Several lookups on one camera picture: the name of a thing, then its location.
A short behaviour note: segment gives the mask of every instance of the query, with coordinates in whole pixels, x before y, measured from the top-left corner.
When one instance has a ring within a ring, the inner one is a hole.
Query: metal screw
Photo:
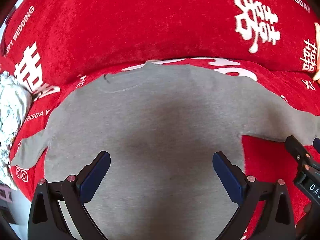
[[[75,175],[70,175],[70,176],[67,177],[67,180],[68,180],[69,182],[73,182],[75,179],[76,179],[76,176],[75,176]]]
[[[285,184],[285,182],[284,182],[283,179],[278,179],[278,183],[279,183],[280,185],[282,185],[282,186]]]
[[[256,178],[255,178],[254,176],[251,176],[251,175],[249,175],[249,176],[247,177],[247,179],[248,179],[248,181],[250,181],[250,182],[255,182],[255,181],[256,181]]]
[[[42,184],[44,184],[44,183],[45,183],[45,179],[41,179],[41,180],[39,180],[39,182],[38,182],[39,185],[42,185]]]

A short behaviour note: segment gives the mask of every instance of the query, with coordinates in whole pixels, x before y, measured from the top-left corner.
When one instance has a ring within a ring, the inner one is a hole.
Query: crumpled cloth
[[[14,190],[18,188],[9,172],[9,153],[31,102],[31,94],[4,71],[0,76],[0,180]]]

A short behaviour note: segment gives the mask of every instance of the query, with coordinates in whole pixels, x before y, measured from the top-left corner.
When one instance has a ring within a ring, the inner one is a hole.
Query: red pillow
[[[315,21],[305,0],[24,0],[5,46],[11,72],[33,92],[149,59],[225,57],[313,72]]]

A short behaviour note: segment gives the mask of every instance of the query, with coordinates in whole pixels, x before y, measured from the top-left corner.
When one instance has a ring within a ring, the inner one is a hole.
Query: person's hand
[[[296,236],[301,236],[301,234],[303,233],[304,231],[304,228],[305,228],[305,225],[306,225],[306,221],[307,221],[307,217],[308,217],[308,214],[311,210],[311,202],[309,204],[307,204],[303,211],[306,213],[300,220],[299,222],[297,223],[297,226],[296,226]]]

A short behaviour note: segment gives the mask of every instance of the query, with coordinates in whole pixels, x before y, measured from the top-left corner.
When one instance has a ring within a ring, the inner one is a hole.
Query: blue gripper pad
[[[313,140],[313,147],[320,153],[320,139],[318,137]]]
[[[212,165],[231,201],[241,205],[246,189],[245,175],[241,169],[232,165],[222,152],[213,155]]]
[[[79,185],[79,200],[82,203],[88,203],[96,193],[101,181],[109,170],[111,165],[110,154],[101,151],[90,165],[86,165],[79,175],[83,172],[86,176]]]

